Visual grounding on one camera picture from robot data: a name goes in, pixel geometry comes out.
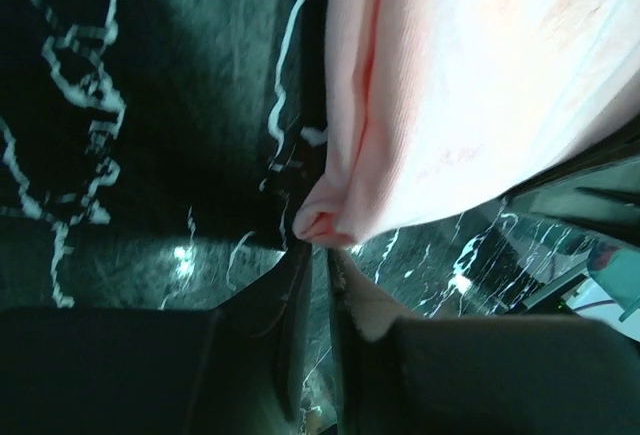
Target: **marble tabletop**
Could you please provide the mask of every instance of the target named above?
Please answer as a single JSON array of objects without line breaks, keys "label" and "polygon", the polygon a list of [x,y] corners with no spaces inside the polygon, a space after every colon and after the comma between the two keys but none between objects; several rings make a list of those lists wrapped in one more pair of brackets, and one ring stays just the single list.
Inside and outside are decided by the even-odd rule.
[{"label": "marble tabletop", "polygon": [[[323,170],[325,9],[0,0],[0,308],[210,309],[277,263]],[[455,317],[505,312],[589,242],[496,201],[350,252],[410,308]],[[325,258],[304,404],[328,423]]]}]

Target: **marble tile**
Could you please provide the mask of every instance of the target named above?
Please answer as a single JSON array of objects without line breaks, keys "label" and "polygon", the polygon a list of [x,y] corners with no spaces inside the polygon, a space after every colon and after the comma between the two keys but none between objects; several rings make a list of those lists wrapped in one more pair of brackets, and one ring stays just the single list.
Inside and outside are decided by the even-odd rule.
[{"label": "marble tile", "polygon": [[[325,9],[0,0],[0,308],[209,309],[277,263],[323,170]],[[351,255],[425,317],[457,317],[504,313],[587,244],[495,202]],[[320,426],[335,420],[325,256],[303,400]]]}]

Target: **black marble surface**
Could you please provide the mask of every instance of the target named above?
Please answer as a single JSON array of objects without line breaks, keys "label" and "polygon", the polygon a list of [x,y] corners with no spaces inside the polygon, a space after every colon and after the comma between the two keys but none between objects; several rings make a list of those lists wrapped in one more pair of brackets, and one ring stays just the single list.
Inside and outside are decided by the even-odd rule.
[{"label": "black marble surface", "polygon": [[[0,308],[209,309],[271,268],[323,170],[325,8],[0,0]],[[446,317],[503,313],[587,243],[495,202],[351,253]],[[318,427],[335,419],[324,260],[304,392]]]}]

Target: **pink cloth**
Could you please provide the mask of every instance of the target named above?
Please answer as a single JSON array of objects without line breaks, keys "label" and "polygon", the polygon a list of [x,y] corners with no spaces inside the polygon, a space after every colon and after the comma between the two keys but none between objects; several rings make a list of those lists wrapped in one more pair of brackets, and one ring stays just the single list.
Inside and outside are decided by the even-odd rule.
[{"label": "pink cloth", "polygon": [[299,238],[460,213],[640,109],[640,0],[329,0],[325,174]]}]

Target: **cloth fold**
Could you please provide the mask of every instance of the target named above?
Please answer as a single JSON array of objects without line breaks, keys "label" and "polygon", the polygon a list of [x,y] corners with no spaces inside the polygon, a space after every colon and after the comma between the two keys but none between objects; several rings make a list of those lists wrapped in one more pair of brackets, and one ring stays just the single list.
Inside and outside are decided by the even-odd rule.
[{"label": "cloth fold", "polygon": [[294,221],[331,247],[453,216],[640,110],[640,0],[329,0],[325,174]]}]

